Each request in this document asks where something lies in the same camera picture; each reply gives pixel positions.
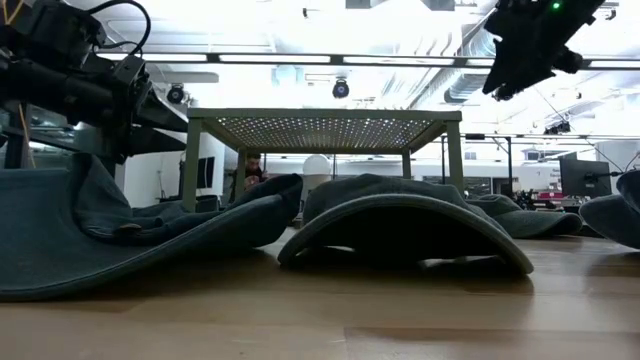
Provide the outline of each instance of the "desk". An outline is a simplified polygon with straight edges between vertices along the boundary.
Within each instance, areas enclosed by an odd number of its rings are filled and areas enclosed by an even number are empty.
[[[0,305],[3,360],[637,360],[640,256],[601,239],[520,241],[529,280],[164,264],[64,302]]]
[[[411,154],[445,132],[451,184],[464,190],[460,111],[190,108],[188,116],[183,199],[192,211],[202,131],[238,152],[236,197],[247,153],[401,155],[409,179]]]

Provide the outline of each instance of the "gray cloth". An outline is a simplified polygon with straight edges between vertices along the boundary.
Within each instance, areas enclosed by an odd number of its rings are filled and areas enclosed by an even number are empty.
[[[70,169],[0,171],[0,301],[70,294],[188,252],[218,257],[270,244],[297,214],[301,192],[299,176],[283,176],[229,211],[190,214],[177,202],[131,209],[87,154],[74,155]]]
[[[278,255],[284,267],[307,249],[346,247],[382,263],[499,256],[533,271],[509,234],[450,185],[371,174],[331,181],[311,192],[303,222]]]
[[[640,249],[640,171],[618,179],[620,194],[595,198],[580,207],[593,230],[617,243]]]
[[[484,210],[516,239],[571,235],[582,228],[582,219],[576,214],[522,210],[504,195],[485,195],[467,203]]]

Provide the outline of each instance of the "ceiling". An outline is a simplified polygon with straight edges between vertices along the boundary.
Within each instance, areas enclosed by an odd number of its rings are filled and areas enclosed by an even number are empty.
[[[425,4],[438,3],[430,0],[138,1],[153,19],[146,52],[493,55],[492,38],[484,30],[470,31],[479,28],[495,0],[456,0],[455,11],[430,8]],[[67,2],[86,9],[104,1]],[[617,16],[605,20],[609,13],[603,10],[568,45],[585,57],[640,57],[640,42],[629,41],[640,32],[640,2],[606,5]],[[97,17],[114,41],[136,41],[144,31],[144,19],[131,6],[116,6]],[[629,103],[627,98],[640,92],[640,72],[563,74],[496,103],[478,94],[486,72],[477,70],[165,64],[150,71],[158,81],[183,79],[200,106],[453,108],[464,112],[463,131],[468,132],[541,133],[560,115],[569,115],[578,127],[578,120],[592,119],[596,108]],[[346,100],[331,96],[336,77],[348,80]],[[591,123],[583,125],[584,131],[606,132]]]

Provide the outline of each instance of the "security camera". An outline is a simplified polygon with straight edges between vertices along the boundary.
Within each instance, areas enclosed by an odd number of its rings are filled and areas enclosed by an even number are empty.
[[[349,85],[347,85],[347,80],[338,79],[336,84],[333,86],[333,97],[336,99],[344,99],[349,96]]]
[[[172,84],[167,92],[167,100],[176,105],[189,101],[189,94],[184,91],[184,84]]]

